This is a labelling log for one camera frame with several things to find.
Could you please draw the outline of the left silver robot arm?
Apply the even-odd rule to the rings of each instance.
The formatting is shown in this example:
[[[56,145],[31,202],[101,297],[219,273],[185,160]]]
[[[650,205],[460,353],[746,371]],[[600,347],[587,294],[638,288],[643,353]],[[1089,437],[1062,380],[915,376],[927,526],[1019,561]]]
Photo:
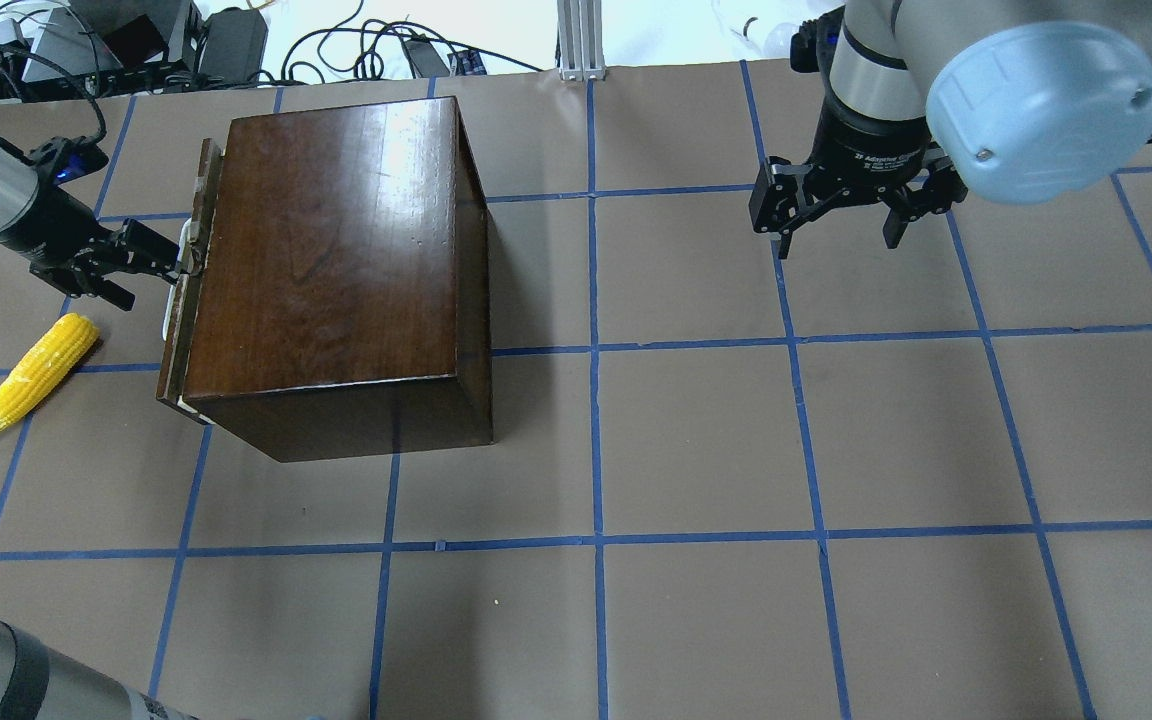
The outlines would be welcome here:
[[[106,228],[65,183],[105,168],[109,158],[93,136],[52,137],[29,152],[0,137],[0,245],[22,256],[29,273],[65,293],[134,306],[132,291],[111,274],[154,275],[179,282],[179,243],[138,220]]]

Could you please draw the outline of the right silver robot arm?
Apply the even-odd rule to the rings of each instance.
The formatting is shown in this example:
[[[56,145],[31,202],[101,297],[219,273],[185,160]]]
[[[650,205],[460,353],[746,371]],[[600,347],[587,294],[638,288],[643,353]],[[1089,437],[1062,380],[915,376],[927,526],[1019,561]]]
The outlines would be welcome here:
[[[805,20],[791,69],[818,74],[812,151],[768,156],[751,227],[791,237],[882,205],[882,240],[975,194],[1043,204],[1152,143],[1152,1],[846,1]]]

